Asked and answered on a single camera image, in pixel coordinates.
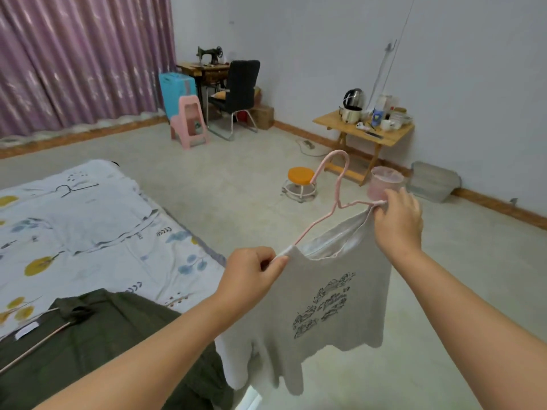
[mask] hand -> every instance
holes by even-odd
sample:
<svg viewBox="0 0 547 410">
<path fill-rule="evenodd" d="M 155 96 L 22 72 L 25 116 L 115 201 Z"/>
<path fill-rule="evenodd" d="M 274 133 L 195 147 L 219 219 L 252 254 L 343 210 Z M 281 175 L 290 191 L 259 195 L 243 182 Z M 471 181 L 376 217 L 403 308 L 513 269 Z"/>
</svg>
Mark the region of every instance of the hand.
<svg viewBox="0 0 547 410">
<path fill-rule="evenodd" d="M 275 256 L 272 248 L 260 246 L 237 249 L 228 258 L 214 296 L 229 314 L 231 323 L 250 311 L 285 269 L 289 257 L 282 256 L 272 262 Z M 262 271 L 261 265 L 268 263 L 268 268 Z"/>
<path fill-rule="evenodd" d="M 399 192 L 386 190 L 387 212 L 382 207 L 374 211 L 374 232 L 379 248 L 393 263 L 397 255 L 422 249 L 422 208 L 405 188 Z"/>
</svg>

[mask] yellow leaf print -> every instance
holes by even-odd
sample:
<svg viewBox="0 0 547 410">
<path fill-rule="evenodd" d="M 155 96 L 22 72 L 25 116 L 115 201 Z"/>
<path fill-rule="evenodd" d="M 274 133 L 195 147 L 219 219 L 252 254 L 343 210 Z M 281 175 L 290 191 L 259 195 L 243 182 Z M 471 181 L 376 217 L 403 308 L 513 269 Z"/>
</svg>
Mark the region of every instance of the yellow leaf print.
<svg viewBox="0 0 547 410">
<path fill-rule="evenodd" d="M 18 197 L 15 196 L 4 196 L 0 197 L 0 207 L 7 206 L 10 203 L 13 203 L 14 201 L 19 200 Z"/>
<path fill-rule="evenodd" d="M 34 312 L 34 306 L 32 305 L 21 308 L 15 313 L 15 319 L 17 319 L 17 321 L 24 321 L 25 319 L 28 319 L 33 312 Z"/>
<path fill-rule="evenodd" d="M 53 263 L 53 260 L 57 257 L 56 256 L 46 256 L 41 257 L 40 259 L 33 260 L 30 262 L 27 267 L 25 268 L 25 275 L 27 276 L 34 276 L 38 273 L 42 273 L 45 269 L 47 269 L 51 263 Z"/>
<path fill-rule="evenodd" d="M 15 298 L 10 303 L 8 303 L 8 309 L 13 309 L 15 307 L 18 307 L 21 303 L 23 303 L 25 300 L 24 296 L 20 296 L 18 298 Z"/>
<path fill-rule="evenodd" d="M 0 312 L 0 325 L 4 324 L 11 314 L 11 310 L 8 310 L 7 312 Z"/>
</svg>

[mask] baseboard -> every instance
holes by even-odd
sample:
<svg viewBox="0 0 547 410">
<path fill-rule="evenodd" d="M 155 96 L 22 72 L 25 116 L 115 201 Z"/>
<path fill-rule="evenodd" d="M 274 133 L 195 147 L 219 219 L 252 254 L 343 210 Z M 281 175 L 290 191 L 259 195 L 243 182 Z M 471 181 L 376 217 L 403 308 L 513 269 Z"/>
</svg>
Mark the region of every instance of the baseboard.
<svg viewBox="0 0 547 410">
<path fill-rule="evenodd" d="M 1 148 L 0 159 L 47 150 L 62 145 L 75 144 L 77 142 L 87 141 L 89 139 L 106 137 L 108 135 L 119 134 L 128 130 L 137 130 L 139 128 L 149 127 L 164 122 L 168 122 L 168 118 L 166 116 L 154 116 L 143 121 L 124 123 L 123 125 L 115 125 L 108 128 L 98 128 L 96 130 L 89 130 L 87 132 L 81 132 L 79 134 L 68 134 L 63 135 L 62 137 L 34 141 L 27 144 L 12 146 L 9 148 Z"/>
<path fill-rule="evenodd" d="M 332 139 L 321 137 L 319 135 L 308 132 L 307 130 L 297 128 L 296 126 L 290 125 L 288 123 L 275 121 L 273 126 L 275 126 L 276 128 L 279 128 L 280 130 L 290 132 L 291 134 L 296 135 L 298 137 L 309 139 L 310 141 L 313 141 L 317 144 L 321 144 L 329 148 L 335 148 L 335 149 L 339 148 L 338 143 L 336 141 L 333 141 Z M 367 158 L 367 159 L 372 158 L 371 154 L 360 151 L 350 146 L 346 146 L 345 150 L 349 154 L 356 155 L 361 158 Z M 380 165 L 384 165 L 386 167 L 391 167 L 393 169 L 396 169 L 398 172 L 402 173 L 405 177 L 410 177 L 412 175 L 412 170 L 408 167 L 403 167 L 402 165 L 399 165 L 394 162 L 387 161 L 381 158 L 378 161 Z M 528 210 L 524 210 L 522 208 L 514 207 L 512 204 L 506 203 L 505 201 L 501 201 L 493 197 L 485 196 L 484 194 L 478 193 L 473 190 L 468 190 L 467 188 L 457 188 L 452 192 L 452 195 L 464 198 L 475 204 L 494 210 L 495 212 L 508 215 L 514 219 L 523 221 L 524 223 L 528 223 L 532 226 L 539 227 L 543 230 L 547 230 L 546 217 L 543 217 L 537 213 L 529 212 Z"/>
</svg>

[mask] white floral bed sheet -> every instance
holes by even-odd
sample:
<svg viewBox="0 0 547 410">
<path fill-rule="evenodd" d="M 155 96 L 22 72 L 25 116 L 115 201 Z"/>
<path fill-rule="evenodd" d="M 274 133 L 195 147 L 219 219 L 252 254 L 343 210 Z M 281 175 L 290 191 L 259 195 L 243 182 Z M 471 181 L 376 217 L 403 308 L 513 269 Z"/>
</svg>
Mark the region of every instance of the white floral bed sheet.
<svg viewBox="0 0 547 410">
<path fill-rule="evenodd" d="M 0 191 L 0 337 L 100 288 L 182 313 L 216 290 L 224 265 L 110 161 Z"/>
</svg>

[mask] cardboard box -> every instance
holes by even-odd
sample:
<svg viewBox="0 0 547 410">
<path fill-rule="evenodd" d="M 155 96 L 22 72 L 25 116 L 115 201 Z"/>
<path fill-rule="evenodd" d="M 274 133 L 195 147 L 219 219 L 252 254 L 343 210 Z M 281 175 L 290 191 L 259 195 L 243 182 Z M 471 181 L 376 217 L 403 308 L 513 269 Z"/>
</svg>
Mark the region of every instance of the cardboard box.
<svg viewBox="0 0 547 410">
<path fill-rule="evenodd" d="M 250 110 L 250 114 L 253 116 L 256 126 L 260 130 L 269 130 L 273 126 L 274 112 L 271 106 L 259 105 Z M 253 123 L 250 119 L 247 121 L 249 125 Z"/>
</svg>

